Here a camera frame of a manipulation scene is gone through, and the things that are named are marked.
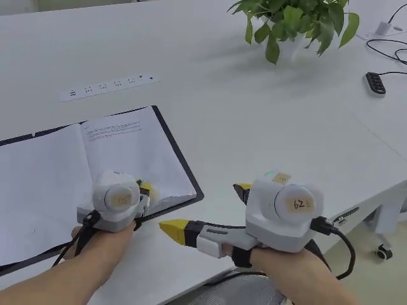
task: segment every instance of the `yellow tip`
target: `yellow tip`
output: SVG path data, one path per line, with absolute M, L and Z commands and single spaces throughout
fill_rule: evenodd
M 171 237 L 178 244 L 185 246 L 185 232 L 184 229 L 189 220 L 174 219 L 168 221 L 161 221 L 158 225 L 169 237 Z

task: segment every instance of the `wrist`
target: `wrist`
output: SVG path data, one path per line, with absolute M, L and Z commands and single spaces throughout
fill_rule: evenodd
M 80 264 L 92 272 L 94 277 L 98 279 L 99 286 L 104 284 L 117 265 L 117 262 L 109 255 L 94 249 L 82 252 L 75 259 L 79 259 Z

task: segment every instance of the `white round cap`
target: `white round cap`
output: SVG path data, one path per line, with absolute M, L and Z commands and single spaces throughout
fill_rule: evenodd
M 107 190 L 104 203 L 110 211 L 125 211 L 134 204 L 134 192 L 128 186 L 117 184 Z
M 321 203 L 305 186 L 284 186 L 274 202 L 277 215 L 291 224 L 303 224 L 320 215 Z

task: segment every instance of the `label sticker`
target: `label sticker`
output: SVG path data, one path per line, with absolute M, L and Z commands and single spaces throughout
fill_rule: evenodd
M 113 202 L 112 206 L 114 206 L 116 208 L 125 207 L 125 206 L 131 204 L 132 195 L 131 194 L 116 195 L 116 196 L 113 197 L 112 202 Z
M 307 213 L 314 210 L 314 199 L 311 197 L 287 198 L 286 205 L 289 212 Z
M 291 178 L 291 176 L 290 176 L 290 175 L 287 175 L 286 173 L 278 173 L 278 174 L 274 177 L 273 181 L 274 181 L 275 183 L 279 183 L 279 184 L 284 185 L 284 184 L 286 184 L 286 183 L 288 182 L 288 180 L 289 180 L 290 178 Z

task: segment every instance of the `black notebook cover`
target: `black notebook cover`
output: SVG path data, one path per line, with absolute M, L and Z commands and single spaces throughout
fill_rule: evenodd
M 198 202 L 198 201 L 200 201 L 200 200 L 202 200 L 204 198 L 204 194 L 203 194 L 200 186 L 198 185 L 198 182 L 197 182 L 196 178 L 192 174 L 192 171 L 191 171 L 190 167 L 188 166 L 188 164 L 187 164 L 181 150 L 179 149 L 179 147 L 177 145 L 177 142 L 175 141 L 174 137 L 172 136 L 171 131 L 169 130 L 166 122 L 164 121 L 164 118 L 161 115 L 161 112 L 158 110 L 157 106 L 152 106 L 152 108 L 153 108 L 153 110 L 155 112 L 155 115 L 156 115 L 158 121 L 161 124 L 161 127 L 163 128 L 163 131 L 164 131 L 165 135 L 167 136 L 167 138 L 168 138 L 168 140 L 169 140 L 169 142 L 170 142 L 170 144 L 172 146 L 172 149 L 174 150 L 176 156 L 178 157 L 179 162 L 183 166 L 184 171 L 186 172 L 186 175 L 190 179 L 193 187 L 195 188 L 195 191 L 197 192 L 197 196 L 196 196 L 196 198 L 188 200 L 188 201 L 186 201 L 184 203 L 181 203 L 179 205 L 176 205 L 174 207 L 170 207 L 170 208 L 167 208 L 167 209 L 162 210 L 160 212 L 151 214 L 151 215 L 143 218 L 143 220 L 142 220 L 143 222 L 147 221 L 147 220 L 150 220 L 150 219 L 153 219 L 153 218 L 155 218 L 157 216 L 169 213 L 169 212 L 171 212 L 173 210 L 177 210 L 178 208 L 182 208 L 182 207 L 185 207 L 185 206 L 190 205 L 192 203 L 196 203 L 196 202 Z M 124 113 L 132 112 L 132 111 L 138 111 L 140 109 L 143 109 L 143 108 L 138 108 L 138 109 L 135 109 L 135 110 L 125 111 L 125 112 L 121 112 L 121 113 L 117 113 L 117 114 L 124 114 Z M 50 133 L 56 132 L 56 131 L 58 131 L 58 130 L 60 130 L 62 128 L 65 128 L 65 127 L 66 126 L 61 126 L 61 127 L 58 127 L 58 128 L 45 130 L 43 132 L 37 132 L 34 136 L 29 134 L 29 135 L 23 135 L 23 136 L 20 136 L 20 137 L 15 137 L 15 138 L 12 138 L 12 139 L 2 140 L 2 141 L 0 141 L 0 146 L 15 143 L 15 142 L 20 142 L 20 141 L 25 141 L 25 140 L 29 140 L 29 139 L 33 139 L 33 138 L 42 137 L 43 135 L 48 135 Z M 13 264 L 0 266 L 0 276 L 6 275 L 8 273 L 19 270 L 21 268 L 30 266 L 31 264 L 35 264 L 36 262 L 43 261 L 45 259 L 53 257 L 54 255 L 57 255 L 59 253 L 59 251 L 64 246 L 65 246 L 65 244 L 57 245 L 57 246 L 43 252 L 42 254 L 39 254 L 39 255 L 37 255 L 35 257 L 32 257 L 30 259 L 27 259 L 25 261 L 15 262 Z

